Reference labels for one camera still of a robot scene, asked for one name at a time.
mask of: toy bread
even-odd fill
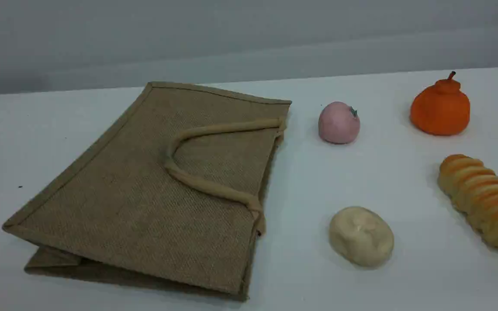
[[[486,243],[498,248],[498,176],[478,159],[463,154],[445,158],[437,183]]]

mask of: folded bag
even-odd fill
[[[3,225],[39,246],[26,272],[247,299],[290,103],[148,83]]]

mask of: white table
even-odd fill
[[[419,91],[447,71],[221,83],[293,100],[268,197],[246,303],[29,276],[35,247],[0,229],[0,310],[498,310],[498,252],[489,250],[437,188],[449,154],[477,157],[498,174],[498,68],[458,70],[472,102],[461,136],[419,132],[408,120]],[[0,95],[0,227],[79,156],[141,88]],[[334,100],[358,109],[348,146],[322,142],[316,123]],[[362,205],[395,233],[391,260],[362,270],[329,246],[340,208]]]

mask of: bag handle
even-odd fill
[[[251,122],[238,122],[231,124],[216,124],[203,127],[194,127],[188,130],[184,130],[177,134],[172,142],[168,145],[166,150],[166,162],[164,168],[168,171],[168,174],[174,177],[174,179],[184,183],[192,189],[201,191],[214,197],[221,197],[223,199],[228,199],[231,201],[236,201],[243,203],[247,206],[247,209],[251,211],[253,215],[254,229],[259,233],[259,235],[264,235],[266,231],[265,215],[261,203],[259,202],[259,197],[251,193],[245,193],[243,191],[238,191],[231,187],[215,183],[214,181],[207,181],[201,177],[193,176],[190,173],[182,170],[176,162],[174,161],[174,154],[180,144],[186,140],[196,138],[199,136],[213,135],[213,134],[224,134],[224,133],[235,133],[235,132],[246,132],[250,130],[265,130],[267,128],[278,128],[278,136],[282,136],[285,130],[285,119],[275,118],[275,119],[263,119],[255,120]]]

